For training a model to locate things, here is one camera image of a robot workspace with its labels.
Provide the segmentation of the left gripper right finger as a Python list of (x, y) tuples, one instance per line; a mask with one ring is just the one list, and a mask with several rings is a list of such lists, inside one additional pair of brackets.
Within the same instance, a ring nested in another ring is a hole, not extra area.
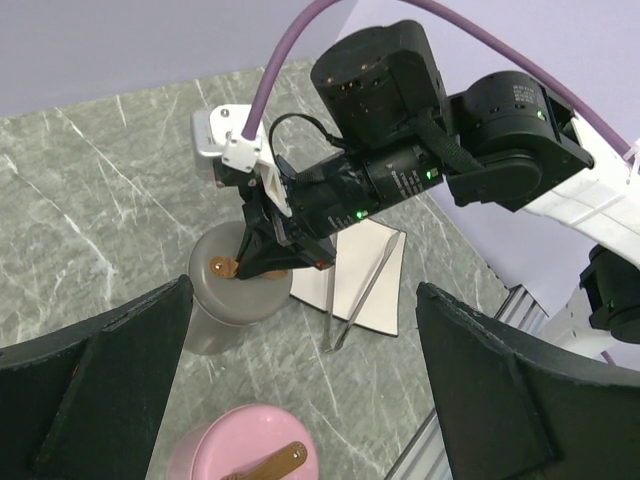
[(639, 374), (580, 356), (497, 320), (552, 449), (523, 479), (636, 479)]

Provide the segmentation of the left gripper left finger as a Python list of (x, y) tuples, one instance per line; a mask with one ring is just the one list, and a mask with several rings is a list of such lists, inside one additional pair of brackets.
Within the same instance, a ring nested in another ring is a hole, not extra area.
[(145, 478), (192, 304), (192, 283), (181, 275), (2, 348), (2, 478)]

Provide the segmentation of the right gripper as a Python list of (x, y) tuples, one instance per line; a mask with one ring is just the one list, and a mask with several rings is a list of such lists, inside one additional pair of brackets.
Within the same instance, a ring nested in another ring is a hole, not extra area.
[(284, 216), (266, 195), (257, 173), (239, 175), (244, 234), (236, 262), (236, 277), (248, 280), (267, 272), (335, 264), (335, 247), (327, 237), (313, 235), (302, 221), (306, 205), (296, 201), (292, 217)]

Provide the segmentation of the grey lid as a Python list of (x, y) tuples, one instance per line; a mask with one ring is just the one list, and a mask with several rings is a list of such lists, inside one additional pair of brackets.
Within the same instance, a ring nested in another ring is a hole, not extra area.
[(240, 221), (212, 227), (196, 242), (187, 267), (194, 305), (207, 317), (231, 327), (249, 327), (274, 315), (289, 297), (293, 283), (290, 271), (278, 278), (221, 276), (218, 271), (230, 268), (243, 234)]

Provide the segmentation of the grey cylinder container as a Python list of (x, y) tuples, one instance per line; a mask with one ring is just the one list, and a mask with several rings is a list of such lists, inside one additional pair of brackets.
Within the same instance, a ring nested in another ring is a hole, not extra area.
[(242, 344), (253, 325), (226, 324), (211, 316), (193, 299), (189, 327), (183, 348), (195, 355), (212, 356)]

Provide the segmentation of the pink cylinder container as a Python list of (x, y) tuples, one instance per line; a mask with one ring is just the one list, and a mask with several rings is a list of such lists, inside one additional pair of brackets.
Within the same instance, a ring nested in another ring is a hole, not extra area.
[(170, 456), (165, 478), (167, 480), (188, 480), (199, 446), (210, 425), (203, 424), (190, 430), (176, 444)]

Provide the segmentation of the metal tongs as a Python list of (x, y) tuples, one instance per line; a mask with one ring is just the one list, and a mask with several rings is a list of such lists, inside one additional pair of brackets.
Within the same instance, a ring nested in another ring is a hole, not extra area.
[(338, 335), (338, 338), (333, 341), (332, 340), (332, 322), (334, 318), (334, 307), (335, 307), (335, 293), (336, 293), (336, 267), (332, 267), (329, 273), (328, 285), (327, 285), (327, 297), (326, 297), (326, 312), (325, 312), (325, 323), (324, 323), (324, 333), (322, 339), (322, 348), (324, 353), (333, 353), (342, 349), (346, 338), (355, 324), (360, 312), (362, 311), (366, 301), (371, 295), (376, 283), (379, 280), (382, 272), (384, 271), (387, 263), (389, 262), (394, 250), (396, 249), (397, 244), (402, 236), (401, 231), (395, 231), (389, 239), (386, 241), (383, 252), (380, 256), (380, 259), (375, 264), (375, 267), (372, 269), (372, 273), (369, 275), (367, 282), (358, 292), (358, 295), (355, 297), (353, 302), (353, 307), (349, 311), (349, 316), (346, 320), (346, 324), (343, 326), (341, 332)]

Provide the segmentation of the pink lid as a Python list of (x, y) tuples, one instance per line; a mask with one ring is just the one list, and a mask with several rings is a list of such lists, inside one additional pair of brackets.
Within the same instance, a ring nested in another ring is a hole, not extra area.
[(191, 479), (317, 479), (312, 437), (293, 414), (252, 404), (225, 413), (195, 450)]

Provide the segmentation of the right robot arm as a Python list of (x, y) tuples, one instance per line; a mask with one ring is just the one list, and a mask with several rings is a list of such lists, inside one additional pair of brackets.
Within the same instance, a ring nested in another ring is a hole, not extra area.
[(575, 100), (532, 68), (448, 94), (423, 28), (358, 31), (315, 62), (311, 81), (338, 134), (303, 171), (274, 161), (285, 200), (246, 186), (241, 279), (335, 260), (330, 237), (440, 183), (458, 206), (527, 210), (591, 237), (580, 276), (591, 331), (639, 340), (639, 153), (615, 153)]

